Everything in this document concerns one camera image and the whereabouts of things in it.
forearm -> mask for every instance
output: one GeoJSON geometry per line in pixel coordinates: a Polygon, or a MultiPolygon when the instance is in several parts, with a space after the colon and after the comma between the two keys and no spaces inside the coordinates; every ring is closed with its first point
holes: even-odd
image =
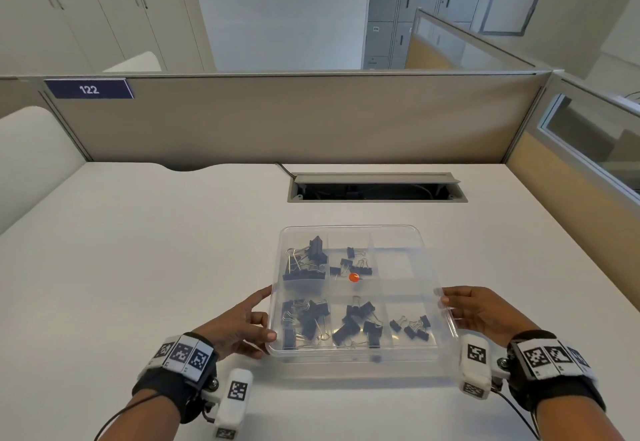
{"type": "Polygon", "coordinates": [[[540,402],[543,441],[624,441],[599,405],[588,397],[555,397],[540,402]]]}
{"type": "MultiPolygon", "coordinates": [[[[131,405],[156,392],[144,389],[129,402],[131,405]]],[[[180,426],[180,413],[166,397],[160,396],[124,412],[113,422],[100,441],[172,441],[180,426]]]]}

person's left hand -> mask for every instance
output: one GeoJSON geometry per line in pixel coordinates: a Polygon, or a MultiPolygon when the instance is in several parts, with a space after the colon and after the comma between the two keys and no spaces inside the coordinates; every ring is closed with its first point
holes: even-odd
{"type": "Polygon", "coordinates": [[[198,326],[194,333],[202,335],[216,349],[219,360],[239,353],[259,360],[266,353],[266,343],[276,339],[276,332],[267,328],[269,315],[252,309],[271,295],[271,286],[254,292],[230,310],[198,326]]]}

clear plastic container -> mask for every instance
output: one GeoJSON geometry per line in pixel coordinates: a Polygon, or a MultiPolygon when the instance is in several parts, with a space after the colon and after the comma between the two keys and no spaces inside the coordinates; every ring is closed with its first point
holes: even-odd
{"type": "Polygon", "coordinates": [[[278,339],[269,350],[296,364],[428,362],[439,368],[425,375],[450,375],[460,347],[440,295],[414,227],[285,228],[269,314],[278,339]]]}

desk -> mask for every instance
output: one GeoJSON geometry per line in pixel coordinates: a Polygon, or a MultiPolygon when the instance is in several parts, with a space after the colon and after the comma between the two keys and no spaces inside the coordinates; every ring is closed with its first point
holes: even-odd
{"type": "MultiPolygon", "coordinates": [[[[274,165],[85,164],[0,236],[3,439],[92,439],[161,340],[272,282],[282,228],[347,224],[417,227],[443,285],[491,287],[570,339],[615,425],[637,435],[640,314],[507,167],[290,168],[446,170],[469,203],[288,203],[289,177],[274,165]]],[[[220,371],[236,365],[258,379],[244,440],[531,438],[497,396],[475,401],[438,382],[284,389],[268,362],[229,358],[220,371]]],[[[211,436],[198,420],[177,439],[211,436]]]]}

hand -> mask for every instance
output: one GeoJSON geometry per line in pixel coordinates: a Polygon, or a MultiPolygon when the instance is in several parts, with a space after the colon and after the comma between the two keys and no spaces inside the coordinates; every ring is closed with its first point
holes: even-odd
{"type": "Polygon", "coordinates": [[[272,342],[277,336],[276,332],[267,328],[269,315],[263,311],[253,312],[252,309],[270,295],[271,286],[260,289],[217,318],[198,326],[193,332],[213,343],[219,360],[232,353],[259,360],[265,353],[269,354],[265,343],[272,342]]]}
{"type": "Polygon", "coordinates": [[[442,304],[451,308],[458,328],[482,333],[502,347],[518,333],[540,329],[490,289],[457,286],[442,290],[442,304]]]}

